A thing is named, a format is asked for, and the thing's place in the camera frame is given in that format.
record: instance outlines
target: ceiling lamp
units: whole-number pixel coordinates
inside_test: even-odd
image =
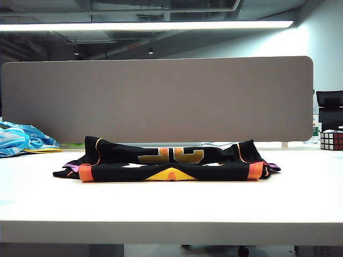
[[[287,28],[293,21],[201,21],[0,24],[0,31],[168,31],[171,29]]]

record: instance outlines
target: printed number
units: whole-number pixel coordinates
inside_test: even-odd
[[[194,150],[192,154],[183,153],[183,148],[174,148],[174,160],[178,163],[197,164],[204,158],[204,150]]]
[[[171,149],[174,160],[178,163],[199,163],[204,158],[204,150],[194,150],[192,154],[185,154],[182,147]],[[169,148],[158,148],[158,155],[141,155],[138,157],[140,163],[170,163]]]
[[[168,148],[158,148],[158,155],[141,155],[140,163],[169,163]]]

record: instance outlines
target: black jersey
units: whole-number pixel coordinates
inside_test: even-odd
[[[280,168],[261,158],[253,140],[217,147],[142,148],[85,138],[86,153],[55,177],[84,182],[143,180],[247,180],[268,178]]]

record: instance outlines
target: white wall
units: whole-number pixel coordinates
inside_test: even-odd
[[[314,61],[315,90],[343,90],[342,13],[342,0],[326,0],[298,27],[241,37],[167,58],[307,55]]]

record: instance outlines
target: ceiling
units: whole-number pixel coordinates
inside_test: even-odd
[[[296,18],[310,0],[2,0],[0,22],[154,22]],[[262,31],[1,32],[2,63],[162,58]],[[148,48],[154,49],[149,55]]]

